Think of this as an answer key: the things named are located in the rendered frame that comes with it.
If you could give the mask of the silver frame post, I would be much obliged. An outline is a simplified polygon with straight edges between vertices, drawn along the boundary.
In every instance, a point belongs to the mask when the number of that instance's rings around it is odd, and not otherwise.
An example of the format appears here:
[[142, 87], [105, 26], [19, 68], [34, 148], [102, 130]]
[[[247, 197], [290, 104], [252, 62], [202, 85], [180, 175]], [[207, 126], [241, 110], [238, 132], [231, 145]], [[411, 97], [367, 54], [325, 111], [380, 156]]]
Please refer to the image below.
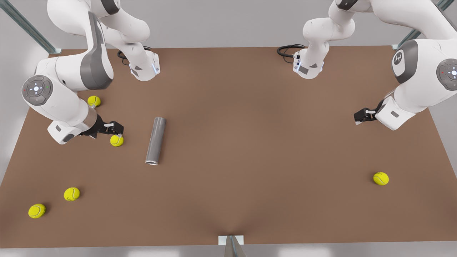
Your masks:
[[[435, 5], [440, 11], [444, 12], [450, 5], [454, 3], [454, 1], [455, 0], [439, 0], [439, 2], [437, 2]], [[405, 42], [418, 38], [420, 34], [421, 32], [416, 29], [411, 30], [398, 44], [392, 45], [392, 49], [397, 50]]]
[[223, 235], [218, 236], [218, 245], [224, 245], [224, 257], [246, 257], [242, 245], [244, 245], [243, 235]]
[[8, 0], [0, 0], [0, 8], [32, 37], [48, 54], [61, 54]]

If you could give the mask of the grey tennis ball tube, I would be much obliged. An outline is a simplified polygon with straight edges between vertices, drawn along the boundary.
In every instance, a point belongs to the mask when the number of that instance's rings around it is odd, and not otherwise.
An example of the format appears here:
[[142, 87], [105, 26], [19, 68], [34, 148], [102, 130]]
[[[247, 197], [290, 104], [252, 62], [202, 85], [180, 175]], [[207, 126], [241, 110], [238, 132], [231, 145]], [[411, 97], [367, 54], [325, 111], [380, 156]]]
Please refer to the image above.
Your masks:
[[166, 119], [163, 117], [155, 117], [153, 130], [151, 133], [150, 143], [146, 155], [146, 164], [158, 165], [161, 145], [165, 131]]

